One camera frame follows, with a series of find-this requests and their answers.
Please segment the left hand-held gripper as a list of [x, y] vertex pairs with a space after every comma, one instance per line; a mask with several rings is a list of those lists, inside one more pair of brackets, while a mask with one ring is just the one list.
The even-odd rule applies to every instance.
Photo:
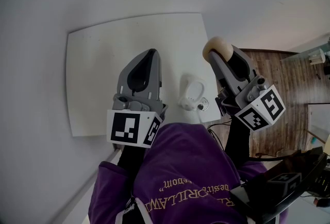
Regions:
[[107, 141], [150, 148], [168, 108], [159, 99], [162, 87], [161, 57], [146, 50], [124, 67], [118, 79], [113, 106], [107, 111]]

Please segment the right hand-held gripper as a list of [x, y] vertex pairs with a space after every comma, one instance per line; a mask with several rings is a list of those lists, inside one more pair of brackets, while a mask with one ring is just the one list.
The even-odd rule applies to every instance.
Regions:
[[[216, 98], [221, 115], [237, 117], [253, 132], [268, 128], [276, 123], [286, 107], [275, 85], [269, 85], [267, 79], [256, 74], [250, 57], [232, 47], [233, 55], [228, 62], [215, 50], [208, 54], [216, 79], [224, 88]], [[245, 80], [250, 83], [241, 90], [241, 82]]]

